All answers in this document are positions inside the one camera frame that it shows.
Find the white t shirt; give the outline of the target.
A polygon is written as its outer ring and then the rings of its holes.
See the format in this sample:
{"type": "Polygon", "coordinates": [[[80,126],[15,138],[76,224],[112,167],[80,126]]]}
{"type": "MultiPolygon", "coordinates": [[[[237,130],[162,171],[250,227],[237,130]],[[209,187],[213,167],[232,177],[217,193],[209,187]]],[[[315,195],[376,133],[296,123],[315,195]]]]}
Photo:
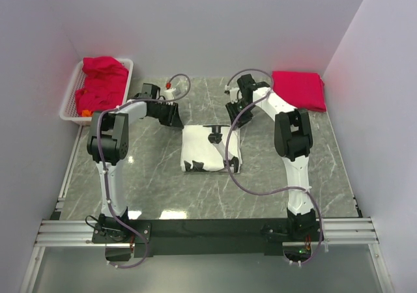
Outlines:
{"type": "Polygon", "coordinates": [[[180,166],[184,172],[239,173],[240,130],[229,125],[186,125],[182,130],[180,166]]]}

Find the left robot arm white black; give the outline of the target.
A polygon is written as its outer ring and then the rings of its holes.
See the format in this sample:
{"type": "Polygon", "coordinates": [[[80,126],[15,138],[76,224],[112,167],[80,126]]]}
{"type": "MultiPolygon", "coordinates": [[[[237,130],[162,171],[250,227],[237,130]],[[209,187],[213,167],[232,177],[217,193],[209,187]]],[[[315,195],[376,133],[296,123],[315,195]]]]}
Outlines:
{"type": "Polygon", "coordinates": [[[136,239],[130,230],[126,196],[123,192],[122,168],[129,149],[129,125],[151,117],[163,126],[182,129],[177,100],[178,88],[168,83],[164,89],[146,83],[140,93],[109,112],[93,114],[87,152],[96,163],[102,194],[101,212],[94,226],[94,239],[127,242],[136,239]]]}

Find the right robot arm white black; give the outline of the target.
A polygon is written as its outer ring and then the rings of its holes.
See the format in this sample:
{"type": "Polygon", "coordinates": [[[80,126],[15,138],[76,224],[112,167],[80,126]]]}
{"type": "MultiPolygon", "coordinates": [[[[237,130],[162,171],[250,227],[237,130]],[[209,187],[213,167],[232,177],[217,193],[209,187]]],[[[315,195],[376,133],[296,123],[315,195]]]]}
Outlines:
{"type": "Polygon", "coordinates": [[[308,176],[308,163],[313,136],[309,113],[297,108],[274,91],[273,85],[256,82],[251,74],[237,79],[237,88],[225,86],[230,95],[226,109],[231,119],[231,131],[243,127],[253,118],[252,109],[259,107],[274,121],[274,148],[282,158],[288,192],[285,234],[293,240],[304,240],[319,229],[317,207],[313,202],[308,176]]]}

